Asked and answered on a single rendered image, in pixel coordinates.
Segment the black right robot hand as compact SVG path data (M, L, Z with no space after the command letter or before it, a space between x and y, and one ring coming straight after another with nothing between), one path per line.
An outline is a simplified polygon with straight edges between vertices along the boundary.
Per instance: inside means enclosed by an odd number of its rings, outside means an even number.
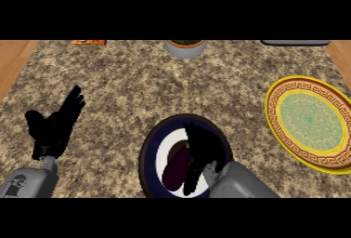
M215 172L219 173L224 168L225 149L216 135L193 123L184 124L191 163L185 171L184 196L188 196L197 186L199 177L205 166L212 162Z

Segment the dark grey flat appliance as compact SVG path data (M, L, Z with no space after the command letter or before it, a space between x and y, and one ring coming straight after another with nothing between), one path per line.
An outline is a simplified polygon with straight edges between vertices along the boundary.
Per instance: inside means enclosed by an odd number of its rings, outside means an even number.
M330 40L261 40L267 46L327 46Z

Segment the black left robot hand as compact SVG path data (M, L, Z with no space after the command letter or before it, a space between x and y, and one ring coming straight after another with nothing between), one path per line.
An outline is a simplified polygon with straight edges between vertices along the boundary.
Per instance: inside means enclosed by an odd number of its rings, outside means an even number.
M33 160L39 160L44 156L57 158L63 154L72 127L84 106L81 87L75 86L67 93L59 111L53 112L48 117L44 117L35 110L25 112L29 135L33 139L31 155Z

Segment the grey plant pot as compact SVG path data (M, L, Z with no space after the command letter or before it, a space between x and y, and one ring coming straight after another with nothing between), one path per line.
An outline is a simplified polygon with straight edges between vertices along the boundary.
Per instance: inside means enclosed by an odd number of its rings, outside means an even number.
M179 45L171 40L165 40L165 49L172 57L193 59L203 53L205 43L206 40L202 40L191 45Z

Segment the navy and white plate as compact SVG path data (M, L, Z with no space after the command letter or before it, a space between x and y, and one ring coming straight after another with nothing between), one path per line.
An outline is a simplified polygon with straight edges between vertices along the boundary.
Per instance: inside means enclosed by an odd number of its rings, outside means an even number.
M194 192L184 196L182 188L172 192L162 183L162 174L171 156L171 149L187 140L184 123L193 123L210 131L224 145L224 162L233 161L231 149L221 129L202 116L182 113L169 116L151 128L146 136L138 156L138 179L146 198L208 198L209 188L205 175L200 175Z

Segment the orange flat package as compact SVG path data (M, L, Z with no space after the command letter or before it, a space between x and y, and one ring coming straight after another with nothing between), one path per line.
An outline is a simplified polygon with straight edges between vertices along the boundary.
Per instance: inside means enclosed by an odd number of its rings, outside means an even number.
M95 45L95 46L104 46L107 43L107 40L72 40L70 44L75 46L79 45Z

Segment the dark purple eggplant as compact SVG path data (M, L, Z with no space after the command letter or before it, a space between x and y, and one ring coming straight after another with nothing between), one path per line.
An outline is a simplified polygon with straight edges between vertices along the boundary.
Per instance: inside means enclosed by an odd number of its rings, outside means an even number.
M188 143L178 141L168 152L166 165L162 173L162 183L165 188L175 192L185 181L185 171L191 162Z

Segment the yellow patterned green plate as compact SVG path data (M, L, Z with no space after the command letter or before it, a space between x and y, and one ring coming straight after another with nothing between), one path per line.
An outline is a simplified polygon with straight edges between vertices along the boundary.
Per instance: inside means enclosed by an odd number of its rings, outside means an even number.
M351 174L351 99L324 81L302 75L268 88L264 114L292 156L323 173Z

